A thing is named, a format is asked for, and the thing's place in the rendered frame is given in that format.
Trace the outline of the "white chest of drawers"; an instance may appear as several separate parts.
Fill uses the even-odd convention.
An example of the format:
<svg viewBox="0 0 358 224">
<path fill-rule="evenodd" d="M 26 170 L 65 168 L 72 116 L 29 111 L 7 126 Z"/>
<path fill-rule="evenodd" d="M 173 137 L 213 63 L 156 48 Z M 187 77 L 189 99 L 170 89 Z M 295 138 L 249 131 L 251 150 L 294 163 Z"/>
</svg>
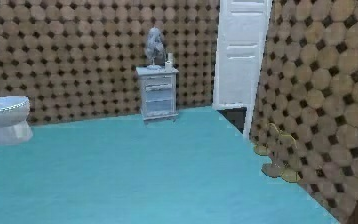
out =
<svg viewBox="0 0 358 224">
<path fill-rule="evenodd" d="M 144 122 L 159 119 L 176 119 L 176 75 L 175 68 L 136 68 L 140 84 L 140 112 Z"/>
</svg>

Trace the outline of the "white room door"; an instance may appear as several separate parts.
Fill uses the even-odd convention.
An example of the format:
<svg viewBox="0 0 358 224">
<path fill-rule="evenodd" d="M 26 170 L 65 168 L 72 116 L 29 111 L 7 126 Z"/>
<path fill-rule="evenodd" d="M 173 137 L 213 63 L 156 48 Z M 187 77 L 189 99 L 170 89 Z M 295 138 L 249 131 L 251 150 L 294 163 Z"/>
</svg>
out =
<svg viewBox="0 0 358 224">
<path fill-rule="evenodd" d="M 249 138 L 273 0 L 220 0 L 212 107 L 245 108 Z"/>
</svg>

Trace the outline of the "grey table fan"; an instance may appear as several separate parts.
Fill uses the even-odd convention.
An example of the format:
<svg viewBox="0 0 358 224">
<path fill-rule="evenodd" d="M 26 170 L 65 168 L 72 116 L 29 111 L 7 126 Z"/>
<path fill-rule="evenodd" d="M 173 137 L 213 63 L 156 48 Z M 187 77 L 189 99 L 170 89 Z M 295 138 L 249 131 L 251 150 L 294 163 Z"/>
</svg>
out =
<svg viewBox="0 0 358 224">
<path fill-rule="evenodd" d="M 150 70 L 158 70 L 166 59 L 163 35 L 157 27 L 152 27 L 147 34 L 145 55 L 149 62 L 147 68 Z"/>
</svg>

